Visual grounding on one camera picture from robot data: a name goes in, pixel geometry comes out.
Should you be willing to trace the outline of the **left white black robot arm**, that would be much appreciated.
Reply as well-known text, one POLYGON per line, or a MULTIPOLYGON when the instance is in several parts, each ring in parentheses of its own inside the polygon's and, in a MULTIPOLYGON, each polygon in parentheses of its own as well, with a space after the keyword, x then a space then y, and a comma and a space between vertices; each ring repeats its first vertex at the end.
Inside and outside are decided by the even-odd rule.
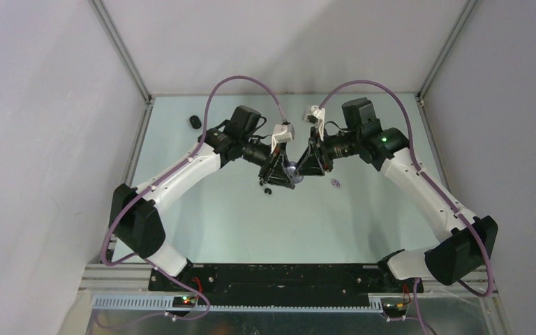
POLYGON ((112 196, 108 232, 159 271, 175 290, 193 281, 190 260, 167 240, 161 214, 186 191, 210 174, 239 158, 260 167, 259 180, 293 189, 287 171, 286 144, 294 138, 288 121, 274 127, 270 144, 255 133, 266 122, 256 110, 240 105, 230 119, 207 129, 180 161, 139 186, 118 186, 112 196))

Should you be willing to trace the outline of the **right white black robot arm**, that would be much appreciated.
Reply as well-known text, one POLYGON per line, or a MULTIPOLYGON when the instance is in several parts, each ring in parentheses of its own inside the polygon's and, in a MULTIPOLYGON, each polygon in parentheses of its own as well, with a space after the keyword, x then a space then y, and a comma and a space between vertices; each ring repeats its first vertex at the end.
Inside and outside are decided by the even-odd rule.
POLYGON ((312 127, 297 175, 323 176, 333 170, 334 160, 358 156, 410 196, 438 240, 434 247, 383 258, 380 287, 395 292, 416 277, 452 285, 484 265, 498 234, 494 219, 480 218, 438 184, 412 154, 409 139, 397 128, 382 128, 369 99, 350 100, 342 111, 346 127, 334 135, 325 130, 323 107, 313 105, 305 111, 302 119, 312 127))

